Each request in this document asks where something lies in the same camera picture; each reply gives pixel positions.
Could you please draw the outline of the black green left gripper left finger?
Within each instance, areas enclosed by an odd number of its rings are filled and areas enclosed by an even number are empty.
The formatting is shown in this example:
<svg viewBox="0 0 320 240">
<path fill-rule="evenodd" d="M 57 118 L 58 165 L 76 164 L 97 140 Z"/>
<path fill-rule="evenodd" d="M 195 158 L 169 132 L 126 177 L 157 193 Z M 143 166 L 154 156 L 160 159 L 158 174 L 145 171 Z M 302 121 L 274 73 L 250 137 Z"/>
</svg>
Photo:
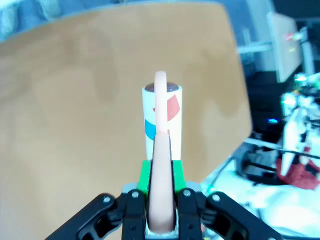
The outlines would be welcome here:
<svg viewBox="0 0 320 240">
<path fill-rule="evenodd" d="M 122 226 L 122 240 L 144 240 L 146 196 L 151 178 L 151 160 L 144 160 L 140 178 L 133 187 L 114 197 L 101 193 L 51 233 L 48 240 L 103 240 Z"/>
</svg>

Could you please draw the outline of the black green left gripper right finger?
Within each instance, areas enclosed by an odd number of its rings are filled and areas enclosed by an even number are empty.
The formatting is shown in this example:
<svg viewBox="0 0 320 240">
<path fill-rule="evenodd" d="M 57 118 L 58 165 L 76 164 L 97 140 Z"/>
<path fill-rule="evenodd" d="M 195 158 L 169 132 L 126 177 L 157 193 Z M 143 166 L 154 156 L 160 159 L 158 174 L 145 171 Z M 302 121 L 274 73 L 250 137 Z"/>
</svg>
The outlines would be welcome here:
<svg viewBox="0 0 320 240">
<path fill-rule="evenodd" d="M 202 227 L 224 240 L 281 240 L 282 235 L 221 191 L 206 196 L 197 183 L 187 184 L 183 163 L 172 161 L 178 239 L 202 240 Z"/>
</svg>

